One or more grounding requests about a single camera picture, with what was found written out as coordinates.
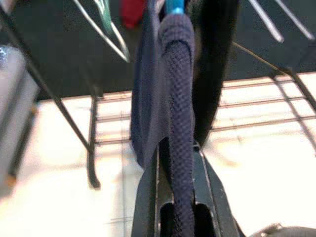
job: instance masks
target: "dark floor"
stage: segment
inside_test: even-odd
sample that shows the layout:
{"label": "dark floor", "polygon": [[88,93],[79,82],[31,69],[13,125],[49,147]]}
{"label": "dark floor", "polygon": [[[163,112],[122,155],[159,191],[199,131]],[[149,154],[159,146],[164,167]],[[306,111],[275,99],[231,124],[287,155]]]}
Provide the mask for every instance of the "dark floor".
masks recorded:
{"label": "dark floor", "polygon": [[[101,26],[92,0],[80,0]],[[120,1],[111,0],[112,20],[126,40],[131,63],[121,60],[90,27],[72,0],[19,1],[13,19],[34,57],[39,61],[47,83],[59,96],[88,94],[84,77],[102,82],[104,92],[133,88],[133,67],[141,30],[126,30],[120,23]],[[316,44],[308,40],[273,0],[258,0],[284,36],[278,43],[248,0],[240,1],[234,40],[278,66],[296,71],[316,71]],[[302,23],[316,35],[315,0],[283,0]],[[1,43],[6,42],[1,33]],[[271,69],[238,48],[233,48],[227,78],[266,76]]]}

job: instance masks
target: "textured strap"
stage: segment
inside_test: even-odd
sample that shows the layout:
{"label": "textured strap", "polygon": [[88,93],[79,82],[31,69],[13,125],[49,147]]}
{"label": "textured strap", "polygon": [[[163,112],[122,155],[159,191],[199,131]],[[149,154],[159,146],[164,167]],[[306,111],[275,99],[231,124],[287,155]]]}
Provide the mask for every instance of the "textured strap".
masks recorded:
{"label": "textured strap", "polygon": [[173,237],[194,236],[192,78],[194,32],[186,15],[164,18],[159,39],[165,63],[170,109],[169,147],[174,194]]}

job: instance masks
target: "white floor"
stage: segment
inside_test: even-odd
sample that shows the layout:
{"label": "white floor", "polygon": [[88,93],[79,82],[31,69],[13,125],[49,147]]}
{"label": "white floor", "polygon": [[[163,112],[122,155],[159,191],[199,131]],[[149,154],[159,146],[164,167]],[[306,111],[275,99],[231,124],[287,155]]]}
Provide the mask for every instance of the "white floor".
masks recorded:
{"label": "white floor", "polygon": [[[316,97],[316,74],[303,74],[301,78]],[[225,86],[260,81],[270,79],[227,82]],[[301,96],[293,84],[284,84],[283,88],[291,97]],[[224,89],[221,104],[281,97],[275,85]],[[90,99],[64,102],[87,137]],[[307,102],[293,104],[301,116],[314,115]],[[130,101],[103,104],[99,111],[101,116],[126,114]],[[214,126],[293,117],[285,102],[221,107]],[[316,138],[316,120],[304,123]],[[97,128],[98,137],[126,137],[128,128],[129,121],[103,123]],[[315,151],[298,122],[213,132],[204,153],[220,176],[233,215],[245,234],[275,222],[316,228]],[[83,145],[54,103],[41,102],[17,184],[11,194],[0,196],[0,236],[129,237],[143,172],[130,145],[97,148],[100,190],[89,187],[85,164]]]}

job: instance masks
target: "red object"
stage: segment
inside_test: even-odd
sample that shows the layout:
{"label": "red object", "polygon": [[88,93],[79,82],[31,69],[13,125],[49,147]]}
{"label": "red object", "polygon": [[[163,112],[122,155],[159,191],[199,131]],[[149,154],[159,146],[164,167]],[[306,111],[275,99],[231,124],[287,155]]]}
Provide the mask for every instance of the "red object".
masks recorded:
{"label": "red object", "polygon": [[146,0],[122,0],[121,15],[127,28],[135,28],[143,17]]}

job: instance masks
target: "blue clip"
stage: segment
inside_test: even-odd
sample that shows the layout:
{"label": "blue clip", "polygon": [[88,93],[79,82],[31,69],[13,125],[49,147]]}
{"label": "blue clip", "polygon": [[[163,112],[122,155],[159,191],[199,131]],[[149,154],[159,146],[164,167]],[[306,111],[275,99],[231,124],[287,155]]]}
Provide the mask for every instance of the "blue clip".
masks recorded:
{"label": "blue clip", "polygon": [[166,0],[167,14],[183,14],[184,0]]}

